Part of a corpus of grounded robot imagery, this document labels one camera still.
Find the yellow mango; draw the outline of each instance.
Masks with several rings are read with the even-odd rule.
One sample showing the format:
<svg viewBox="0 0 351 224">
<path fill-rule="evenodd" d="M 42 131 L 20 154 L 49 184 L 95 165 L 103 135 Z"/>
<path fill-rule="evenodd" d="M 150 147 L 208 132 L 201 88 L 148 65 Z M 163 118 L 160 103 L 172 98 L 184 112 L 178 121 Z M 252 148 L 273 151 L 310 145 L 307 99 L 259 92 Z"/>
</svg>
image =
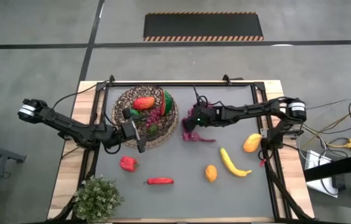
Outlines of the yellow mango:
<svg viewBox="0 0 351 224">
<path fill-rule="evenodd" d="M 257 133 L 251 134 L 243 144 L 243 150 L 245 150 L 245 152 L 256 151 L 258 146 L 260 145 L 261 138 L 262 136 L 260 134 L 257 134 Z"/>
<path fill-rule="evenodd" d="M 215 179 L 217 179 L 217 169 L 215 168 L 214 165 L 208 165 L 206 167 L 206 179 L 210 182 L 213 183 Z"/>
</svg>

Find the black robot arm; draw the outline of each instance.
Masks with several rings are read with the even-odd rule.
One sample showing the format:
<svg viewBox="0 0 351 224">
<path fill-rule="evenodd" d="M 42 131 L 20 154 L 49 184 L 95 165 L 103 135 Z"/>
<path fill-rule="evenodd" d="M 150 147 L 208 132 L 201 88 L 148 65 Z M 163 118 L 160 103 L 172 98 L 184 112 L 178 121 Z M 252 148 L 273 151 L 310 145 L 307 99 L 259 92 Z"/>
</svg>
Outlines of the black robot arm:
<svg viewBox="0 0 351 224">
<path fill-rule="evenodd" d="M 183 120 L 186 131 L 192 131 L 196 126 L 201 127 L 225 127 L 235 124 L 241 119 L 256 118 L 260 116 L 277 116 L 281 121 L 274 128 L 269 128 L 264 138 L 266 146 L 271 149 L 282 148 L 283 136 L 295 124 L 306 121 L 306 106 L 298 98 L 280 97 L 265 103 L 256 103 L 240 107 L 225 106 L 219 101 L 215 106 L 198 97 L 198 103 L 192 109 L 192 116 Z"/>
<path fill-rule="evenodd" d="M 23 106 L 18 112 L 19 119 L 36 124 L 44 123 L 59 131 L 61 138 L 70 136 L 81 147 L 92 149 L 101 143 L 109 149 L 130 139 L 137 140 L 138 151 L 144 152 L 144 143 L 140 140 L 134 121 L 131 118 L 130 109 L 123 111 L 123 116 L 127 123 L 122 123 L 118 127 L 100 124 L 83 124 L 69 118 L 63 114 L 55 112 L 47 106 L 43 100 L 24 99 Z"/>
</svg>

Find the red chili pepper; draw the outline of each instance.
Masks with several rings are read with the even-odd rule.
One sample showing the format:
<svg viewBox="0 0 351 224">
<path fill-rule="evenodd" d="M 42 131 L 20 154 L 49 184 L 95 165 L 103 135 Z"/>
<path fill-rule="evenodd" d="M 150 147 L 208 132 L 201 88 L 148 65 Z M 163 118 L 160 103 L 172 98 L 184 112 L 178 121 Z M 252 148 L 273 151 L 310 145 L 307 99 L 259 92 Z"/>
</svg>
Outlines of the red chili pepper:
<svg viewBox="0 0 351 224">
<path fill-rule="evenodd" d="M 152 185 L 152 184 L 174 184 L 174 180 L 168 177 L 155 177 L 155 178 L 149 178 L 146 181 L 147 184 Z"/>
<path fill-rule="evenodd" d="M 123 156 L 120 159 L 120 167 L 124 169 L 125 171 L 128 172 L 134 172 L 138 166 L 138 162 L 136 159 L 129 157 L 129 156 Z"/>
</svg>

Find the potted plant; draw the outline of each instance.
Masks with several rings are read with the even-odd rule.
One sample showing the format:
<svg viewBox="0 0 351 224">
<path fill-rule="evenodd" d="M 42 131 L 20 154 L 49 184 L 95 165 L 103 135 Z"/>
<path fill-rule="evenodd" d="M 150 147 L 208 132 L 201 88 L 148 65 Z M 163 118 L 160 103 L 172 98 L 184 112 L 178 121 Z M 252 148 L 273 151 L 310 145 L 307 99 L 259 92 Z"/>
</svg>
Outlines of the potted plant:
<svg viewBox="0 0 351 224">
<path fill-rule="evenodd" d="M 105 222 L 114 214 L 115 208 L 124 202 L 114 180 L 91 176 L 82 182 L 75 193 L 73 210 L 78 218 L 91 222 Z"/>
</svg>

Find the gray floor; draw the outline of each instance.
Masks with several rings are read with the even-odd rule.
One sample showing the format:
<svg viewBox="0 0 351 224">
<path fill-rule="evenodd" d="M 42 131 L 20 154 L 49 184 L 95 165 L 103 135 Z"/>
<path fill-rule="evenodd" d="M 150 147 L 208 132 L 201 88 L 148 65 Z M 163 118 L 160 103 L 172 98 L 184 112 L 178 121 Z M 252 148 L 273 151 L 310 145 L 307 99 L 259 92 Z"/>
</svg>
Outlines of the gray floor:
<svg viewBox="0 0 351 224">
<path fill-rule="evenodd" d="M 61 44 L 88 41 L 97 0 L 0 0 L 0 44 Z M 257 11 L 265 40 L 349 40 L 351 0 L 107 0 L 96 42 L 140 42 L 143 15 L 152 11 Z M 27 154 L 9 164 L 0 186 L 0 223 L 45 219 L 63 141 L 56 131 L 18 120 L 24 98 L 52 105 L 76 89 L 84 49 L 0 50 L 0 146 Z M 94 50 L 87 80 L 279 79 L 285 95 L 320 105 L 351 96 L 351 45 L 308 47 L 202 47 Z M 59 104 L 70 114 L 73 99 Z M 347 113 L 347 104 L 309 111 L 308 125 L 320 128 Z M 350 121 L 340 124 L 340 129 Z M 351 138 L 351 130 L 324 136 Z M 305 149 L 320 151 L 317 142 Z M 311 194 L 316 217 L 351 223 L 351 210 Z"/>
</svg>

